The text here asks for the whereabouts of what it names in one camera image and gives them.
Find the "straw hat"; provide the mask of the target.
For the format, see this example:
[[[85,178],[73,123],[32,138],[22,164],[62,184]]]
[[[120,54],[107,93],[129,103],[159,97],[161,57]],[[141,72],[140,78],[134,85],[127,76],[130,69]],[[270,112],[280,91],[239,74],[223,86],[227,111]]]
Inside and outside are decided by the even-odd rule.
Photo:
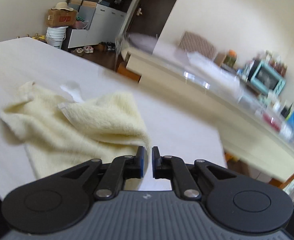
[[[59,2],[55,7],[52,8],[52,10],[73,11],[74,9],[69,7],[67,2]]]

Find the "cream yellow towel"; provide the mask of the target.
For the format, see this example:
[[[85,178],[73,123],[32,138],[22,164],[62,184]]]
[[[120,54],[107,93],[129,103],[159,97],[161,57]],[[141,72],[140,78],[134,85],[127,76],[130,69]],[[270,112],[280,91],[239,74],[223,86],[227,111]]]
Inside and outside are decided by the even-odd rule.
[[[146,125],[128,92],[76,102],[28,82],[0,117],[24,142],[38,179],[91,159],[110,163],[135,155],[140,146],[151,149]]]

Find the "quilted brown chair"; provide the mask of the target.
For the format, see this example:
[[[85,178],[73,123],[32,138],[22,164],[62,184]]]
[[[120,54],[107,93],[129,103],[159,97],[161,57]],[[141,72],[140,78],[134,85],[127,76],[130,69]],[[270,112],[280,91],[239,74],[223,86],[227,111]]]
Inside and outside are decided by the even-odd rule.
[[[213,60],[218,53],[217,48],[211,42],[189,31],[185,31],[182,35],[178,48],[187,52],[198,52],[210,60]]]

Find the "cardboard box with hat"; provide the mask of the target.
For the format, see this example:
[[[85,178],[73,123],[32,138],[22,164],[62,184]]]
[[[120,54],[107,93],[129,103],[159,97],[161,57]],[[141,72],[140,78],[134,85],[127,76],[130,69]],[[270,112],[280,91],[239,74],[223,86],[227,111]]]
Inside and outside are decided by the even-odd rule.
[[[46,26],[47,27],[69,27],[72,26],[76,20],[78,12],[76,10],[53,10],[47,12]]]

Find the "cooking oil bottles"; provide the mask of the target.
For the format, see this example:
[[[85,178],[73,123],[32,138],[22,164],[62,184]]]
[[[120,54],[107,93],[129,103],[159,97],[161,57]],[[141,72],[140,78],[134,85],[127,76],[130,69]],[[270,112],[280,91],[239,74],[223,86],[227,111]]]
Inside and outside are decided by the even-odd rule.
[[[37,41],[40,41],[40,42],[43,42],[43,43],[47,43],[46,36],[45,35],[39,35],[38,33],[36,33],[34,35],[26,34],[24,36],[17,36],[16,38],[22,38],[22,37],[30,37],[30,38],[32,38],[34,40],[37,40]]]

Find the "orange lid jar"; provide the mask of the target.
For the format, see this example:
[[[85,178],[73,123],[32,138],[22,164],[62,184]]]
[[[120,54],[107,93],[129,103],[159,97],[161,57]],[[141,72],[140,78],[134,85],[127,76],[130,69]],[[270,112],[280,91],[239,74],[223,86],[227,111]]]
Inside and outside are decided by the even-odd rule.
[[[233,67],[237,60],[237,53],[234,50],[229,50],[223,63],[229,67]]]

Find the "shoes on floor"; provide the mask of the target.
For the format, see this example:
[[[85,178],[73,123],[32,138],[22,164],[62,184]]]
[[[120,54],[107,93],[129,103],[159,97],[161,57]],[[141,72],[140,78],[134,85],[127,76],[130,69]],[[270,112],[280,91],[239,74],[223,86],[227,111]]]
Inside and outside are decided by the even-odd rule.
[[[71,53],[76,56],[83,57],[86,54],[93,54],[95,51],[115,52],[116,44],[113,42],[100,42],[99,44],[96,44],[93,46],[84,46],[84,47],[75,48],[71,51]]]

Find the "cream dining table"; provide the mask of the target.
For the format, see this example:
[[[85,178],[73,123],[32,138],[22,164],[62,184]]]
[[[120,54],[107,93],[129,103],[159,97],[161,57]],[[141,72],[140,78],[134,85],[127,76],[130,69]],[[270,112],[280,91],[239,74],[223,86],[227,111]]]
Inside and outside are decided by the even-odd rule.
[[[293,129],[237,76],[199,53],[142,34],[119,35],[116,52],[141,84],[154,85],[215,126],[229,154],[280,181],[294,174]]]

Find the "white plastic buckets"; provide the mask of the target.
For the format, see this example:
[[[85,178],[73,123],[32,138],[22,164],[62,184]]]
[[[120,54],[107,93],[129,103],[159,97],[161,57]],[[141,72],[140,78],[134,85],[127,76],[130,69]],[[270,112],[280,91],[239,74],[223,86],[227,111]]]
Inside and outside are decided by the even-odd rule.
[[[61,49],[66,38],[68,27],[48,27],[46,32],[46,42],[55,48]]]

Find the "dark brown door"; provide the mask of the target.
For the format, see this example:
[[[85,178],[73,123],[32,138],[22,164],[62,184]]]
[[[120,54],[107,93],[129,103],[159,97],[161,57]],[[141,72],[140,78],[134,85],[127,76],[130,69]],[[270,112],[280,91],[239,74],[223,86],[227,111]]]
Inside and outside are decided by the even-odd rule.
[[[175,2],[176,0],[139,0],[127,32],[159,38]]]

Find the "grey white cabinet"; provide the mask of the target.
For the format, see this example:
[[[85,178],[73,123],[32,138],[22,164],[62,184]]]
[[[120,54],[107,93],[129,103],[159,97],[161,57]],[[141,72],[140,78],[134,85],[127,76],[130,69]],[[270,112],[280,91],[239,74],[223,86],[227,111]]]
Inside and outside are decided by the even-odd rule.
[[[63,50],[115,42],[136,0],[69,0],[80,20],[66,32]]]

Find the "teal toaster oven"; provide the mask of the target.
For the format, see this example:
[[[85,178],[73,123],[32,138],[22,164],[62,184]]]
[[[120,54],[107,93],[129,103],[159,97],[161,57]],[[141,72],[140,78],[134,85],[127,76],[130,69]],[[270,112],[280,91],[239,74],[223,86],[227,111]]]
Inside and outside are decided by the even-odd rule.
[[[261,94],[268,95],[269,92],[273,92],[276,96],[282,92],[286,84],[285,79],[263,60],[252,62],[248,81]]]

